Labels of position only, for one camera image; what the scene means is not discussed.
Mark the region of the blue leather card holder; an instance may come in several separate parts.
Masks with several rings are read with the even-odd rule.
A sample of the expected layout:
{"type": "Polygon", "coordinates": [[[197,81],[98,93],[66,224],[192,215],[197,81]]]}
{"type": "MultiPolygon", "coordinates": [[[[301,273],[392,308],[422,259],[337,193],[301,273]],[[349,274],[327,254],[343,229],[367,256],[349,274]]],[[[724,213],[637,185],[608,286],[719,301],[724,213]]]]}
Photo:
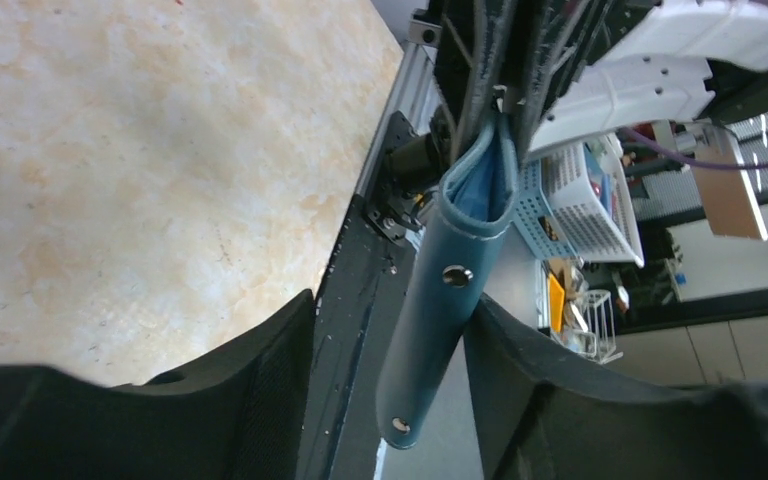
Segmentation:
{"type": "Polygon", "coordinates": [[[442,177],[376,389],[381,438],[413,447],[486,286],[519,196],[507,115],[495,113],[442,177]]]}

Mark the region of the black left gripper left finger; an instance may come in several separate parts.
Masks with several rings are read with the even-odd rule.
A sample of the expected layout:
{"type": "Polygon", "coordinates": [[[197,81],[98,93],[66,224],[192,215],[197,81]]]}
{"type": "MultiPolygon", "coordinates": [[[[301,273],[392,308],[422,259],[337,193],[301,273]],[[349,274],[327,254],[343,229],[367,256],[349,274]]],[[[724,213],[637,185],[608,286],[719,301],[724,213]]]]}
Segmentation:
{"type": "Polygon", "coordinates": [[[291,479],[314,298],[142,385],[0,366],[0,479],[291,479]]]}

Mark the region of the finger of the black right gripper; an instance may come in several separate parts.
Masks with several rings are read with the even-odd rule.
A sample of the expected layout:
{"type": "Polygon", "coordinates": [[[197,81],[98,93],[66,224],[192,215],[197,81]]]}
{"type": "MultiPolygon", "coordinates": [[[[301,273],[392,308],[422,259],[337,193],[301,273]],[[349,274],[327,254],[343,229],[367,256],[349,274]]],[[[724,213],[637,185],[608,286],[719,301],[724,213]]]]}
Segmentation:
{"type": "Polygon", "coordinates": [[[445,1],[434,76],[449,122],[450,159],[476,140],[490,115],[516,1],[445,1]]]}
{"type": "Polygon", "coordinates": [[[544,116],[580,75],[612,1],[539,1],[523,63],[524,104],[515,115],[518,161],[529,150],[544,116]]]}

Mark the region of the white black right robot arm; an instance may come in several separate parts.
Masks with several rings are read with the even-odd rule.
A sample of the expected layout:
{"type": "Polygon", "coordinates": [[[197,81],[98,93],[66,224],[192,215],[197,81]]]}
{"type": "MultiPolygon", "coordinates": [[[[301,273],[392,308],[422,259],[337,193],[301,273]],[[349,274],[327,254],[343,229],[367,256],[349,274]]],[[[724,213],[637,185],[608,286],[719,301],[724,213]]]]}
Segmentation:
{"type": "Polygon", "coordinates": [[[713,65],[768,73],[768,1],[433,1],[454,162],[506,92],[521,156],[653,120],[696,120],[713,65]]]}

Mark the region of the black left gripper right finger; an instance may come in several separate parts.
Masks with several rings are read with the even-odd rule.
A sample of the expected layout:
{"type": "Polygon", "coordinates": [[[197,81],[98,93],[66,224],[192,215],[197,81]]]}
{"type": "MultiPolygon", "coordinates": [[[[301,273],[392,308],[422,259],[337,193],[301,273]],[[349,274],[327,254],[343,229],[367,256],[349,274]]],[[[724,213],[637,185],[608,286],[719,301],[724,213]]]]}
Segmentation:
{"type": "Polygon", "coordinates": [[[768,479],[768,383],[650,384],[483,296],[465,331],[488,479],[768,479]]]}

